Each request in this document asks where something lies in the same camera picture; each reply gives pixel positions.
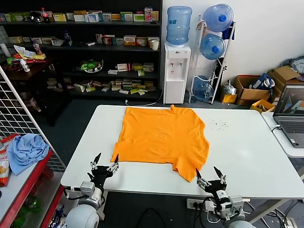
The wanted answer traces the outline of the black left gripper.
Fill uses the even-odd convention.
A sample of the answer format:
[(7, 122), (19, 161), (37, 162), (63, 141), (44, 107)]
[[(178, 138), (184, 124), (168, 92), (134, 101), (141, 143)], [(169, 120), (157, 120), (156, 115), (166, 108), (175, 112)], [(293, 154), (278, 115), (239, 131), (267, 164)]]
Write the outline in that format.
[(101, 152), (90, 162), (91, 173), (87, 173), (90, 181), (94, 183), (95, 187), (103, 188), (105, 180), (107, 178), (113, 177), (113, 175), (119, 169), (119, 155), (116, 156), (114, 163), (109, 166), (98, 166), (98, 161), (101, 157)]

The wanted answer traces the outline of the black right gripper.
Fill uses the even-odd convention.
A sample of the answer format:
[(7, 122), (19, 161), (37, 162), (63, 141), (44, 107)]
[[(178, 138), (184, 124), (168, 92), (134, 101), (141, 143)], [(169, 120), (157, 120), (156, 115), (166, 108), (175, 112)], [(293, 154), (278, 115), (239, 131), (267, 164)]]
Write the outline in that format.
[(196, 169), (197, 184), (201, 189), (204, 189), (205, 192), (211, 193), (215, 198), (227, 198), (226, 193), (227, 187), (227, 176), (216, 167), (213, 167), (219, 180), (210, 180), (207, 181), (202, 178), (198, 169)]

